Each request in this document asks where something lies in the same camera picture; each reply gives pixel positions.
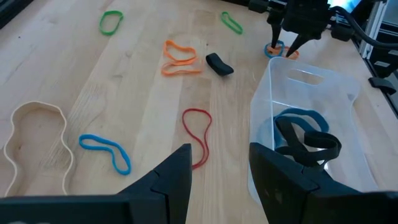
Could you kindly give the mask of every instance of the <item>clear plastic bin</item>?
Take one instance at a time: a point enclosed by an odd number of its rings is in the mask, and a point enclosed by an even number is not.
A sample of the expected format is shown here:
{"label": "clear plastic bin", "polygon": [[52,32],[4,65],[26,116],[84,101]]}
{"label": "clear plastic bin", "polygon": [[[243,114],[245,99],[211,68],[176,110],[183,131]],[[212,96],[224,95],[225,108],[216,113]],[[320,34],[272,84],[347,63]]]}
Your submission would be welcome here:
{"label": "clear plastic bin", "polygon": [[[369,170],[351,115],[359,90],[360,85],[353,77],[282,57],[273,58],[251,101],[250,142],[275,150],[272,118],[287,108],[315,110],[328,122],[329,133],[342,144],[340,155],[328,162],[325,170],[336,181],[356,190],[375,191],[377,184]],[[318,127],[311,119],[306,120],[314,128]],[[296,132],[302,140],[303,133],[299,128]],[[248,187],[253,199],[261,204],[250,165]]]}

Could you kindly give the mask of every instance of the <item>cream rubber band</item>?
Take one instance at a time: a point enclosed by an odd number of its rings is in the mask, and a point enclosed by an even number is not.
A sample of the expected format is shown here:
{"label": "cream rubber band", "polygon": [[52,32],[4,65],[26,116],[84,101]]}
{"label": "cream rubber band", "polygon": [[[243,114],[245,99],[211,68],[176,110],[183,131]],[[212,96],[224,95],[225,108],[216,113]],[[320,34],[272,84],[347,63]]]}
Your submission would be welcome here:
{"label": "cream rubber band", "polygon": [[11,154],[11,156],[9,156],[8,150],[14,150],[15,148],[18,147],[18,144],[20,143],[19,133],[20,133],[21,127],[19,125],[19,122],[21,121],[21,119],[26,114],[31,112],[32,110],[36,110],[39,108],[49,110],[49,111],[58,112],[61,114],[61,117],[63,119],[64,125],[63,125],[63,129],[62,129],[62,133],[61,133],[61,142],[62,142],[64,148],[67,149],[67,151],[69,152],[70,163],[69,163],[68,169],[62,179],[62,191],[63,191],[64,195],[68,195],[67,188],[69,187],[70,177],[72,176],[72,173],[73,173],[72,169],[75,168],[75,158],[73,156],[72,151],[65,144],[65,141],[63,140],[63,135],[65,134],[65,130],[67,128],[67,119],[66,119],[65,115],[63,115],[62,110],[58,106],[51,105],[48,103],[39,102],[39,101],[30,101],[30,102],[24,103],[23,105],[20,105],[17,109],[14,110],[14,112],[12,112],[12,115],[11,115],[12,132],[11,132],[11,135],[10,135],[9,139],[7,140],[6,144],[4,145],[4,155],[14,168],[14,177],[12,178],[12,181],[11,181],[9,187],[7,188],[6,194],[4,195],[5,197],[15,196],[17,194],[17,191],[19,190],[19,187],[21,184],[21,180],[23,178],[22,168],[20,167],[20,165],[17,162],[15,162],[13,160],[13,154]]}

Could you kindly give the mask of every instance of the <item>blue object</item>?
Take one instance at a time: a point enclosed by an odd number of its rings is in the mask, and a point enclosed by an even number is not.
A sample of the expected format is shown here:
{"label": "blue object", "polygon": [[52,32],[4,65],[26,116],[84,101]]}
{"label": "blue object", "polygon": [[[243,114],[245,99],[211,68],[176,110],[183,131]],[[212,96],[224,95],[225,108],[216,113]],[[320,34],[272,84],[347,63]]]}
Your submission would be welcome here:
{"label": "blue object", "polygon": [[270,44],[271,44],[271,43],[267,44],[267,45],[264,47],[264,54],[265,54],[267,57],[269,57],[269,58],[281,57],[281,56],[282,56],[282,53],[284,52],[284,49],[285,49],[285,43],[284,43],[283,41],[281,41],[281,40],[278,40],[278,41],[277,41],[277,44],[280,44],[280,45],[281,45],[280,52],[279,52],[279,54],[277,54],[277,55],[271,55],[271,54],[268,53],[267,47],[270,46]]}
{"label": "blue object", "polygon": [[[94,140],[96,142],[102,143],[102,144],[107,144],[110,146],[114,146],[117,149],[119,149],[120,154],[122,155],[124,161],[126,162],[127,165],[127,170],[121,170],[118,168],[118,166],[116,165],[116,160],[115,160],[115,155],[113,152],[113,149],[111,149],[110,147],[106,147],[106,146],[91,146],[91,145],[87,145],[83,142],[83,140],[86,139],[90,139],[90,140]],[[105,139],[105,138],[101,138],[99,136],[96,136],[94,134],[82,134],[79,137],[79,145],[83,148],[83,149],[89,149],[89,150],[97,150],[97,151],[107,151],[110,152],[112,155],[112,164],[113,167],[116,169],[116,171],[118,173],[120,173],[121,175],[128,175],[131,172],[131,162],[130,162],[130,158],[127,155],[127,153],[125,152],[125,150],[116,142]]]}
{"label": "blue object", "polygon": [[[297,116],[289,116],[288,114],[309,116],[319,125],[320,130],[315,129],[305,119],[297,117]],[[298,108],[289,108],[289,109],[283,110],[282,112],[280,112],[277,116],[273,117],[273,119],[272,119],[274,122],[275,148],[280,147],[282,145],[282,141],[283,141],[282,134],[280,133],[280,131],[275,123],[275,120],[278,118],[281,118],[281,117],[289,118],[292,123],[300,126],[305,132],[321,131],[323,133],[327,133],[329,131],[329,124],[326,122],[326,120],[323,118],[323,116],[320,115],[318,112],[316,112],[314,110],[303,110],[303,109],[298,109]],[[267,119],[261,124],[261,126],[259,128],[259,132],[257,133],[258,139],[261,139],[261,135],[263,134],[261,130],[268,127],[270,125],[269,124],[270,121],[271,121],[271,119]]]}

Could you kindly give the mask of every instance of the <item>green rubber band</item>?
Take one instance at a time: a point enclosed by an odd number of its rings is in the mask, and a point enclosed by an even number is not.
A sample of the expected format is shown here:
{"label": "green rubber band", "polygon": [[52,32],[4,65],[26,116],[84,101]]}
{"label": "green rubber band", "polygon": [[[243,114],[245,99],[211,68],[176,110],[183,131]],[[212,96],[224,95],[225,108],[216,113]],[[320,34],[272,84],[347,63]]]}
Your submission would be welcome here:
{"label": "green rubber band", "polygon": [[[229,20],[232,24],[235,25],[235,27],[232,26],[232,25],[226,20],[225,15],[227,16],[228,20]],[[222,12],[222,13],[221,13],[221,20],[224,22],[224,24],[225,24],[226,26],[228,26],[228,27],[229,27],[231,30],[233,30],[235,33],[237,33],[237,34],[239,34],[239,35],[241,35],[241,34],[243,33],[243,28],[242,28],[242,26],[239,25],[235,20],[233,20],[233,19],[231,18],[231,16],[229,16],[228,12]]]}
{"label": "green rubber band", "polygon": [[[119,16],[119,22],[112,31],[105,31],[104,28],[102,27],[102,23],[104,22],[105,17],[108,15],[118,15]],[[99,31],[101,31],[101,33],[104,35],[113,35],[119,28],[119,24],[122,20],[123,20],[123,13],[121,11],[106,11],[102,15],[101,20],[99,22]]]}

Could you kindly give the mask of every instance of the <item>wood grain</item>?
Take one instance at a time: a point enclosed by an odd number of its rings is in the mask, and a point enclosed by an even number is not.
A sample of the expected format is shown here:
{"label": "wood grain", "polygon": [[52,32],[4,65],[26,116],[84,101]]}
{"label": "wood grain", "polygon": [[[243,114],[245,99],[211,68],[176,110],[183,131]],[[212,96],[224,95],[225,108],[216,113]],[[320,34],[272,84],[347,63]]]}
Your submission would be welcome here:
{"label": "wood grain", "polygon": [[[98,31],[107,10],[124,13],[111,37]],[[220,22],[222,11],[243,26],[243,35]],[[271,35],[265,15],[223,1],[36,0],[0,31],[0,147],[19,104],[56,104],[68,116],[65,139],[77,159],[71,193],[114,194],[185,142],[192,143],[193,161],[199,160],[200,146],[185,132],[181,115],[190,107],[206,109],[213,116],[210,157],[193,172],[187,223],[266,223],[249,195],[247,174],[250,101],[267,67],[262,48]],[[286,32],[280,37],[287,45],[294,38]],[[167,61],[162,55],[166,39],[196,48],[201,58],[216,52],[235,72],[221,78],[206,66],[200,75],[165,78],[160,67]],[[324,32],[321,40],[300,48],[298,60],[360,82],[353,119],[366,158],[380,189],[398,190],[398,119],[382,93],[370,87],[371,74],[354,45]],[[187,115],[199,136],[207,122],[200,114]],[[57,140],[58,120],[34,113],[24,125],[26,143],[41,150],[23,147],[19,152],[30,173],[22,190],[26,195],[59,194],[53,184],[67,168],[68,154]],[[105,152],[83,150],[77,140],[83,133],[120,143],[132,159],[132,174],[116,173]],[[117,160],[123,163],[120,155]],[[1,154],[0,194],[11,175]]]}

